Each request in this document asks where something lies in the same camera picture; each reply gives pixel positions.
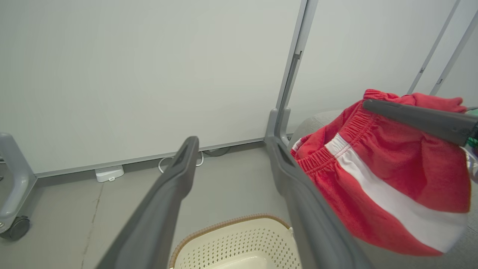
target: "beige laundry basket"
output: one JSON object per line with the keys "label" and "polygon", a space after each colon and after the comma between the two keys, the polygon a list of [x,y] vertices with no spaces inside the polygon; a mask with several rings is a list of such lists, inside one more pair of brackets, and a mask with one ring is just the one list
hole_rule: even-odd
{"label": "beige laundry basket", "polygon": [[222,222],[186,237],[174,269],[301,269],[292,228],[268,214]]}

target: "white wall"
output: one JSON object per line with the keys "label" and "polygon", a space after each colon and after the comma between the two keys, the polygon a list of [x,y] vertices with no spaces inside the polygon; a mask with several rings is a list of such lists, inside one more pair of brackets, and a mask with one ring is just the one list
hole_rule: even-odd
{"label": "white wall", "polygon": [[463,105],[478,106],[478,27],[474,29],[436,95],[444,98],[462,97]]}
{"label": "white wall", "polygon": [[454,0],[322,0],[291,94],[288,133],[322,111],[344,109],[366,89],[404,95]]}
{"label": "white wall", "polygon": [[35,173],[263,137],[300,0],[0,3],[0,131]]}

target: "basket rim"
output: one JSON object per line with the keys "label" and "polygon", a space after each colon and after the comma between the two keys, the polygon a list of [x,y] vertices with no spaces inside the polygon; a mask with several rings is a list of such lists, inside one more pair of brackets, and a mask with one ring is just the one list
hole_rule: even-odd
{"label": "basket rim", "polygon": [[215,230],[220,229],[220,228],[224,228],[224,227],[229,226],[229,225],[233,225],[233,224],[237,224],[237,223],[241,223],[241,222],[245,222],[245,221],[250,221],[250,220],[256,220],[256,219],[272,219],[272,220],[275,220],[275,221],[279,222],[280,224],[284,225],[284,227],[287,228],[287,230],[290,229],[290,227],[291,227],[283,219],[281,219],[277,216],[271,215],[271,214],[266,214],[266,213],[247,215],[247,216],[234,218],[234,219],[230,219],[230,220],[227,220],[227,221],[220,222],[218,224],[211,225],[209,227],[206,227],[204,229],[201,229],[199,231],[196,231],[196,232],[186,236],[186,238],[184,238],[178,244],[178,246],[174,249],[173,254],[171,255],[171,260],[169,262],[169,268],[174,268],[174,266],[176,264],[176,259],[179,255],[179,252],[191,240],[193,240],[195,238],[198,238],[201,235],[205,235],[207,233],[210,233],[210,232],[215,231]]}

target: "white stripe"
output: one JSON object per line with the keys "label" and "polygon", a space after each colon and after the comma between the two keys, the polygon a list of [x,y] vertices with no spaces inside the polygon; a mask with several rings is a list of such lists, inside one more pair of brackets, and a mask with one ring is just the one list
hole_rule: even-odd
{"label": "white stripe", "polygon": [[292,150],[297,152],[300,146],[302,146],[302,138],[297,140],[297,142],[294,143],[294,146],[292,146]]}
{"label": "white stripe", "polygon": [[447,252],[466,229],[467,214],[436,211],[415,202],[375,176],[339,134],[325,147],[379,207],[424,245]]}

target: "caster wheel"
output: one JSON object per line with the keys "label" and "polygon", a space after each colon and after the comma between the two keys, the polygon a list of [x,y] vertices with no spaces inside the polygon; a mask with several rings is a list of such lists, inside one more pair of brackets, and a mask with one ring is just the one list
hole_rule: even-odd
{"label": "caster wheel", "polygon": [[30,220],[27,216],[16,217],[11,227],[0,234],[0,237],[10,241],[22,238],[30,229]]}

